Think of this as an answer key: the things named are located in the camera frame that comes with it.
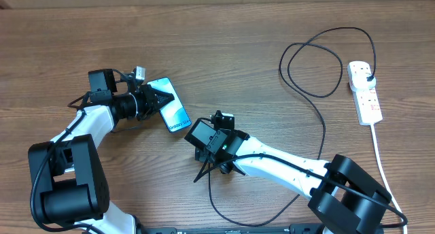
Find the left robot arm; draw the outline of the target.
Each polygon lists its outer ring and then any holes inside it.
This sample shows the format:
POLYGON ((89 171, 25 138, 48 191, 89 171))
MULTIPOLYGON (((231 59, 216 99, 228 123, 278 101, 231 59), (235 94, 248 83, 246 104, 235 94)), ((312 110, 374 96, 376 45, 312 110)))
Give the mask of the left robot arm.
POLYGON ((97 148, 120 120, 147 120, 174 101, 145 84, 145 69, 121 73, 127 91, 117 93, 115 69, 90 71, 90 90, 69 104, 76 117, 59 135, 29 148, 30 211, 39 228, 53 233, 145 233, 134 215, 110 200, 97 148))

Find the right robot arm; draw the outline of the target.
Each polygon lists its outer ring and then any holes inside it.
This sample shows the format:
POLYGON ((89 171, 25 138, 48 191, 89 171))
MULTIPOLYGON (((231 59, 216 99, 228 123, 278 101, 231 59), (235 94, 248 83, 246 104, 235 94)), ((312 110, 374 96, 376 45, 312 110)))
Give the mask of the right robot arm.
POLYGON ((313 160, 274 149, 234 129, 231 118, 209 126, 197 120, 185 136, 196 156, 223 173, 272 180, 308 200, 323 233, 376 233, 391 194, 357 163, 342 155, 313 160))

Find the Samsung Galaxy smartphone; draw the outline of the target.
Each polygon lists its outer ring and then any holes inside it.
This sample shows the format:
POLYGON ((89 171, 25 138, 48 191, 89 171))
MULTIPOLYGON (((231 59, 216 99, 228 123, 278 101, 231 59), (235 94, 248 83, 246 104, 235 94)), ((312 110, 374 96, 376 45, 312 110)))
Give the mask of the Samsung Galaxy smartphone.
POLYGON ((185 110, 175 91, 174 86, 168 77, 152 80, 147 84, 150 84, 152 88, 165 93, 171 93, 174 96, 173 101, 169 102, 160 109, 160 115, 162 116, 170 133, 180 131, 192 124, 187 111, 185 110))

